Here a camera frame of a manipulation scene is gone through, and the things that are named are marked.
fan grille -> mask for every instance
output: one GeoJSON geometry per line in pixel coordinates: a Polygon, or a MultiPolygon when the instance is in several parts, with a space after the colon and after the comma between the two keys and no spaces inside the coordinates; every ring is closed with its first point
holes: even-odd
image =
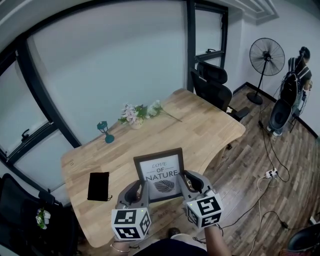
{"type": "Polygon", "coordinates": [[[271,60],[267,61],[263,74],[265,76],[278,74],[285,65],[284,50],[270,38],[260,38],[255,41],[250,48],[250,61],[253,68],[260,74],[262,74],[265,65],[264,52],[271,55],[271,60]]]}

ceiling molding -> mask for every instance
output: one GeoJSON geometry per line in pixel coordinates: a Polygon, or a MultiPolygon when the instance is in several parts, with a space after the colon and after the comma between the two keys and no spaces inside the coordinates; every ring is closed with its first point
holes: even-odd
{"type": "Polygon", "coordinates": [[[210,0],[220,5],[235,7],[243,14],[256,21],[257,24],[279,18],[272,0],[210,0]]]}

black office chair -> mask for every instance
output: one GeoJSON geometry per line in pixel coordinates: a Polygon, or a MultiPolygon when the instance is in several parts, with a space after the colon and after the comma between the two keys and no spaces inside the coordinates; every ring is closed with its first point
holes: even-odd
{"type": "Polygon", "coordinates": [[[249,108],[244,107],[236,111],[229,106],[232,92],[223,85],[228,80],[227,72],[221,67],[211,65],[199,59],[198,61],[197,69],[191,68],[190,70],[196,95],[224,112],[227,112],[227,108],[229,107],[232,109],[232,112],[228,113],[228,115],[240,122],[249,113],[249,108]]]}
{"type": "Polygon", "coordinates": [[[0,179],[0,244],[18,255],[71,256],[77,252],[75,214],[46,192],[36,198],[8,173],[0,179]],[[37,210],[51,214],[47,229],[37,225],[37,210]]]}
{"type": "Polygon", "coordinates": [[[287,249],[290,252],[312,252],[320,255],[320,223],[306,227],[291,237],[287,249]]]}

backpack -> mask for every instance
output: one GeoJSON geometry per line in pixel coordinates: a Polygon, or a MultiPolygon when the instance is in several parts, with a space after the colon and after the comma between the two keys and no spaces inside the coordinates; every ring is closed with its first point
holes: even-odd
{"type": "Polygon", "coordinates": [[[282,80],[280,99],[284,100],[292,107],[303,90],[301,79],[309,71],[309,68],[305,66],[299,73],[296,73],[296,58],[291,58],[289,60],[289,71],[282,80]]]}

wrist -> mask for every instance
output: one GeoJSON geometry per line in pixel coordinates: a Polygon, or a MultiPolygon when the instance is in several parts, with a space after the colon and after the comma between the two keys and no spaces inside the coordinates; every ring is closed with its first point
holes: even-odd
{"type": "Polygon", "coordinates": [[[218,226],[216,224],[211,225],[211,226],[207,226],[204,229],[208,229],[208,230],[215,230],[215,229],[219,229],[218,226]]]}
{"type": "Polygon", "coordinates": [[[113,249],[115,249],[118,252],[128,253],[130,250],[130,242],[128,242],[128,241],[114,241],[111,244],[111,247],[113,247],[113,249]]]}

